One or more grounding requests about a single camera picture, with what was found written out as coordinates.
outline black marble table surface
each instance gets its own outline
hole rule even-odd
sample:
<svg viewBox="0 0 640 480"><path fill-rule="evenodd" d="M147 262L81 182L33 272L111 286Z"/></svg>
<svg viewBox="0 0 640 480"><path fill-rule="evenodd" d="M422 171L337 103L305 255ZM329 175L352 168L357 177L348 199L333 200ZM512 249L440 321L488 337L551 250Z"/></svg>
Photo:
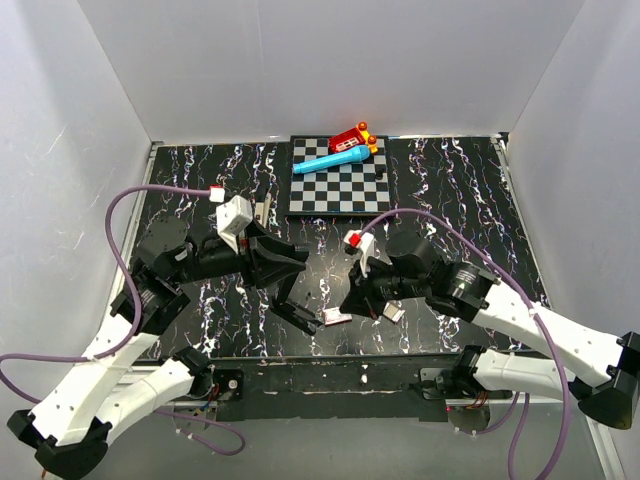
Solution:
<svg viewBox="0 0 640 480"><path fill-rule="evenodd" d="M495 142L489 137L391 139L389 172L395 205L440 216L493 261L505 268L532 299L546 301ZM354 261L340 245L349 229L366 218L298 218L284 215L290 180L291 145L162 146L151 183L206 189L218 184L253 201L261 182L273 196L269 230L289 241L307 243L311 255L291 298L318 315L340 305ZM206 199L147 194L138 237L161 215L175 215L204 234L215 229L215 206ZM452 257L479 262L441 227L423 218L402 217L376 227L377 254L397 229L428 236ZM320 329L310 337L268 311L268 293L243 288L239 275L185 286L193 299L147 356L169 355L188 344L213 357L279 355L363 355L456 352L466 344L501 349L521 345L498 333L432 312L423 300L405 300L396 325L382 318L354 317L350 323Z"/></svg>

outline wire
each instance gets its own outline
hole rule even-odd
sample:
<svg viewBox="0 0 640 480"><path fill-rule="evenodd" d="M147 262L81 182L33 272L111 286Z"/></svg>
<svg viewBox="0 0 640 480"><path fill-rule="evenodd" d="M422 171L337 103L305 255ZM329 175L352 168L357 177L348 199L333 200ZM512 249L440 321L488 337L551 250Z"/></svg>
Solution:
<svg viewBox="0 0 640 480"><path fill-rule="evenodd" d="M478 255L482 259L482 261L485 262L485 264L489 265L490 268L492 268L495 272L497 272L502 277L502 280L506 282L507 285L509 285L511 288L513 288L518 293L518 295L520 295L520 298L522 298L522 301L527 306L529 311L534 312L533 320L535 321L536 325L542 332L542 335L544 336L547 344L549 345L551 357L553 358L553 361L556 364L556 367L558 369L558 375L560 376L560 383L562 385L562 421L560 423L560 433L558 434L558 440L556 441L556 445L553 449L553 453L551 454L551 457L549 458L549 461L547 462L545 467L542 469L542 472L540 472L540 474L536 477L536 479L538 480L547 478L551 473L551 471L553 470L553 468L555 467L556 463L558 462L558 459L560 458L560 454L562 453L562 449L564 448L564 444L567 440L567 434L569 433L569 424L571 422L571 404L570 404L570 397L569 397L569 385L567 383L567 375L564 371L564 362L562 361L561 354L558 351L556 344L554 343L553 339L551 338L551 335L549 334L549 330L547 330L547 327L542 321L542 318L540 318L540 315L535 311L533 303L531 302L531 300L529 300L529 297L527 297L527 294L525 293L523 288L511 277L511 275L509 275L498 264L493 262L487 255L485 255L482 251L480 251L480 249L478 249L473 243L471 243L469 240L464 238L460 233L458 233L456 230L451 228L443 220L436 217L435 215L429 212L425 212L423 210L417 210L415 208L398 208L395 210L390 210L386 213L383 213L382 215L377 216L371 222L365 225L365 227L360 232L360 235L362 236L365 233L367 233L369 230L375 227L378 223L382 222L385 218L389 218L394 215L405 215L405 214L421 215L423 217L427 217L429 220L437 223L438 225L440 225L441 227L449 231L464 245L466 245L467 248L469 248L469 250L471 250L476 255ZM517 396L514 398L514 403L512 404L513 407L515 407L516 402L517 402ZM508 415L511 415L512 412L513 410L509 408L509 411L507 412L507 416L505 416L505 418L502 420L506 421L508 418ZM522 417L523 417L521 419L522 423L524 423L524 420L526 419L527 414L528 414L528 409L524 409L522 411ZM521 433L522 433L522 430L516 430L514 434L515 444L517 444ZM515 449L514 449L514 452L511 452L511 451L509 452L509 461L512 463L513 463L513 454L515 454Z"/></svg>
<svg viewBox="0 0 640 480"><path fill-rule="evenodd" d="M524 408L522 409L522 416L520 417L520 421L518 422L518 427L516 428L516 433L513 435L511 439L511 445L509 445L509 456L507 457L507 470L509 471L509 478L516 478L515 474L515 456L516 456L516 446L518 445L518 440L520 439L520 434L524 429L524 423L527 419L527 414L529 413L529 400L530 396L528 393L524 394Z"/></svg>
<svg viewBox="0 0 640 480"><path fill-rule="evenodd" d="M223 450L222 448L218 447L217 445L214 445L213 443L210 443L208 440L206 440L205 438L200 437L199 435L196 435L194 433L188 432L187 430L184 430L182 428L179 429L180 433L182 433L182 434L184 434L184 435L186 435L186 436L188 436L190 438L193 438L197 442L200 442L201 444L207 446L208 448L210 448L211 450L213 450L216 453L219 453L220 455L224 455L226 457L231 457L233 455L237 455L240 452L242 452L244 450L244 447L247 445L247 440L244 438L244 435L242 434L242 432L240 432L239 430L236 430L235 428L233 428L230 425L225 425L224 423L220 423L220 422L214 422L213 420L209 420L208 418L194 417L192 415L187 415L187 414L184 414L184 413L168 412L168 411L163 411L163 410L156 410L153 413L156 413L158 415L164 415L165 417L182 418L184 420L206 423L207 425L211 425L213 427L222 428L222 429L227 430L228 432L231 432L234 435L236 435L240 439L240 446L238 448L236 448L235 450Z"/></svg>
<svg viewBox="0 0 640 480"><path fill-rule="evenodd" d="M106 350L102 353L95 355L95 358L97 359L108 357L109 355L116 353L118 350L124 347L129 342L129 340L131 340L131 338L133 338L136 335L138 328L140 327L140 322L142 320L142 302L140 300L140 293L138 292L136 284L133 281L133 277L131 276L131 273L129 273L129 270L127 268L127 264L124 258L122 258L122 255L120 254L120 250L118 250L116 242L113 238L113 230L111 228L111 219L113 217L113 211L115 210L115 207L120 202L120 200L122 200L128 195L131 195L132 193L142 192L142 191L178 193L182 195L192 195L197 197L209 197L210 195L209 190L192 190L188 188L170 187L167 185L147 184L147 185L138 185L135 187L127 188L126 190L123 190L113 198L113 200L107 207L107 212L105 214L104 230L107 237L107 243L109 244L109 247L113 252L113 255L116 259L116 263L118 264L118 267L120 268L120 270L122 271L122 274L124 275L124 279L127 284L127 287L129 287L129 290L131 291L131 296L133 297L134 314L133 314L133 322L131 323L131 330L129 330L129 332L118 344L114 345L109 350ZM53 363L84 363L84 362L91 361L91 359L87 357L58 357L58 356L52 356L52 355L34 355L30 353L8 353L5 355L0 355L0 364L2 364L2 362L4 362L5 360L29 360L34 362L53 362ZM29 395L25 391L21 390L18 386L16 386L11 380L9 380L9 378L4 374L4 372L2 372L1 368L0 368L0 381L2 381L2 383L4 383L9 388L9 390L11 390L13 393L18 395L19 397L22 397L31 403L40 403L41 400L33 397L32 395ZM169 415L166 412L155 412L155 413L159 415ZM237 450L232 450L228 452L226 450L220 449L219 447L213 445L212 443L209 443L206 439L198 435L191 434L190 432L183 429L180 430L181 433L187 436L191 436L191 438L202 443L203 445L206 445L211 450L213 450L214 452L220 453L221 455L237 455L245 447L246 441L242 433L240 433L239 431L235 430L232 427L229 427L228 425L223 425L221 423L213 422L212 420L208 420L204 418L197 418L197 417L192 417L190 415L182 415L178 413L172 413L169 416L173 416L176 418L187 417L190 420L194 420L197 422L209 423L210 425L213 425L219 428L224 428L225 430L229 430L230 432L233 432L234 434L238 435L238 437L242 442L242 446Z"/></svg>

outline red toy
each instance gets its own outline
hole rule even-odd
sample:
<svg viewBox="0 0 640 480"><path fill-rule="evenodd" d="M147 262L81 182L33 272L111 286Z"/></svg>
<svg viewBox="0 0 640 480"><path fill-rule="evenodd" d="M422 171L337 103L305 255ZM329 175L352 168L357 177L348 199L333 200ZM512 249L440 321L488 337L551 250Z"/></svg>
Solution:
<svg viewBox="0 0 640 480"><path fill-rule="evenodd" d="M367 131L367 122L360 122L356 127L329 139L331 153L340 153L356 145L366 145L371 153L378 151L378 138Z"/></svg>

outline blue toy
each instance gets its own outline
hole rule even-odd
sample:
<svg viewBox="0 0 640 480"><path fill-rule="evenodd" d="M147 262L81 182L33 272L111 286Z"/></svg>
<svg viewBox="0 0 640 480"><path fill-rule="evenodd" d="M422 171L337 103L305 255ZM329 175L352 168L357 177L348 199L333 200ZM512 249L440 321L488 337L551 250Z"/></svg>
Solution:
<svg viewBox="0 0 640 480"><path fill-rule="evenodd" d="M293 166L293 173L311 173L317 170L324 170L334 165L342 165L343 163L357 163L366 160L371 155L369 147L366 145L358 145L344 152L334 153L326 157L316 158L308 162L298 163Z"/></svg>

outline white wall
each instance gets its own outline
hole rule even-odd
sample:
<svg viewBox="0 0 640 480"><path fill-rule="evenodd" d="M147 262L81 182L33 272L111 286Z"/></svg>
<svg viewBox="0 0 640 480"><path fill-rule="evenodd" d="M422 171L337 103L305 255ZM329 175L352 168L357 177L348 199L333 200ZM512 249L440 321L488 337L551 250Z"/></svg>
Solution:
<svg viewBox="0 0 640 480"><path fill-rule="evenodd" d="M583 0L79 0L153 140L510 131Z"/></svg>
<svg viewBox="0 0 640 480"><path fill-rule="evenodd" d="M115 272L107 203L141 181L150 142L76 0L1 2L0 52L0 351L78 355ZM119 239L130 213L117 212ZM3 368L37 396L66 371ZM2 424L23 408L0 386ZM0 444L0 477L40 477L6 427Z"/></svg>
<svg viewBox="0 0 640 480"><path fill-rule="evenodd" d="M554 307L640 330L640 4L587 0L511 136L514 188ZM640 471L640 415L614 431Z"/></svg>

